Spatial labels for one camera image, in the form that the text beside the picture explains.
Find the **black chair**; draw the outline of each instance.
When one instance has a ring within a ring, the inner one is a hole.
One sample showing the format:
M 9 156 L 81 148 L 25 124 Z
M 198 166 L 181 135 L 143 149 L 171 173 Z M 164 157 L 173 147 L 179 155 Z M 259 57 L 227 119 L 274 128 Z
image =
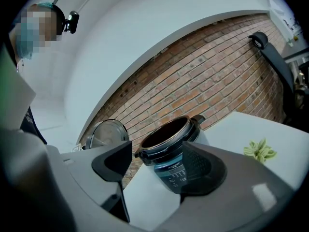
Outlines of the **black chair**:
M 271 65 L 271 67 L 278 74 L 283 85 L 283 110 L 287 115 L 284 124 L 289 124 L 293 127 L 308 131 L 308 100 L 309 90 L 304 83 L 301 88 L 295 89 L 294 77 L 291 69 L 281 57 L 276 48 L 268 42 L 268 37 L 263 32 L 255 32 L 249 36 L 253 44 L 260 50 L 262 56 Z M 301 67 L 301 71 L 308 73 L 308 64 Z M 304 76 L 300 83 L 308 80 L 308 76 Z

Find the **white ceiling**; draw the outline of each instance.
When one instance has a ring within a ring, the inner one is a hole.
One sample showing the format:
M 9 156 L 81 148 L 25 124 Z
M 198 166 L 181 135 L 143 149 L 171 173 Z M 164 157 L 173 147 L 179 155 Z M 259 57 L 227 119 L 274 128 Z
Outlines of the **white ceiling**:
M 27 6 L 39 1 L 42 0 L 29 0 Z M 70 11 L 78 11 L 86 1 L 59 0 L 57 6 L 67 17 Z M 37 99 L 63 99 L 64 90 L 70 78 L 70 73 L 73 71 L 72 67 L 79 47 L 99 19 L 119 1 L 89 0 L 79 11 L 80 18 L 75 34 L 63 33 L 60 42 L 53 42 L 51 47 L 46 47 L 34 54 L 32 60 L 24 61 L 24 67 L 21 67 L 21 75 L 37 93 Z M 84 84 L 85 82 L 80 80 L 80 83 L 76 85 Z

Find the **person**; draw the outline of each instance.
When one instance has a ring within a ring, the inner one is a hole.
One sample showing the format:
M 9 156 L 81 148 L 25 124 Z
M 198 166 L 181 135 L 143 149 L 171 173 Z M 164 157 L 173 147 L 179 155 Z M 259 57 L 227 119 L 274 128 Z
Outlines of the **person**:
M 36 3 L 23 10 L 12 23 L 4 41 L 16 70 L 18 71 L 18 63 L 22 59 L 31 59 L 32 54 L 39 51 L 39 47 L 49 46 L 51 41 L 56 41 L 64 26 L 63 12 L 51 2 Z M 20 129 L 38 136 L 47 144 L 35 124 L 30 107 Z

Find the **kitchen appliance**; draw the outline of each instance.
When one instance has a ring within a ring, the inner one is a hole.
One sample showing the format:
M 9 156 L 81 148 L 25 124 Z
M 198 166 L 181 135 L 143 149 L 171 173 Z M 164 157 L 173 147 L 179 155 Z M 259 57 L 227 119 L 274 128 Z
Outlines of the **kitchen appliance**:
M 87 137 L 86 149 L 129 141 L 126 127 L 116 119 L 107 119 L 97 123 Z
M 183 142 L 209 144 L 200 128 L 204 120 L 202 115 L 178 117 L 148 135 L 135 153 L 135 157 L 140 157 L 146 166 L 153 168 L 165 186 L 174 193 L 179 194 L 187 183 Z
M 35 135 L 20 131 L 33 90 L 16 73 L 8 53 L 0 55 L 0 76 L 13 80 L 1 83 L 10 92 L 4 93 L 1 108 L 6 116 L 0 120 L 2 226 L 12 231 L 143 231 L 127 223 L 122 195 L 132 142 L 60 154 Z M 23 88 L 14 88 L 17 83 Z M 254 159 L 188 141 L 182 147 L 187 170 L 182 203 L 155 232 L 258 231 L 294 195 L 284 181 Z

